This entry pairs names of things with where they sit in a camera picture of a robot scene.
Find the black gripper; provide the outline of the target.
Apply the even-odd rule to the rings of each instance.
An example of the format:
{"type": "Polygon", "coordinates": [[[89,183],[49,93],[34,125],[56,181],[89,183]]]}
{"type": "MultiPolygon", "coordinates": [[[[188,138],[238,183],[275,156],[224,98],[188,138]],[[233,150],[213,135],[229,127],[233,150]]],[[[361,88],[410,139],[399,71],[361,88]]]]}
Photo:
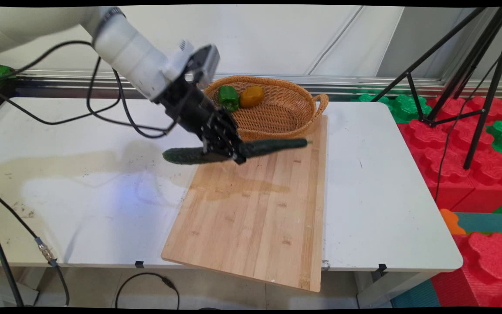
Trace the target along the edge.
{"type": "Polygon", "coordinates": [[[165,90],[152,99],[152,102],[165,107],[165,113],[183,129],[201,137],[203,158],[220,158],[222,149],[237,164],[243,164],[247,157],[240,150],[243,141],[238,125],[229,111],[217,111],[214,103],[188,82],[184,75],[179,76],[165,90]],[[214,114],[214,128],[207,126],[214,114]]]}

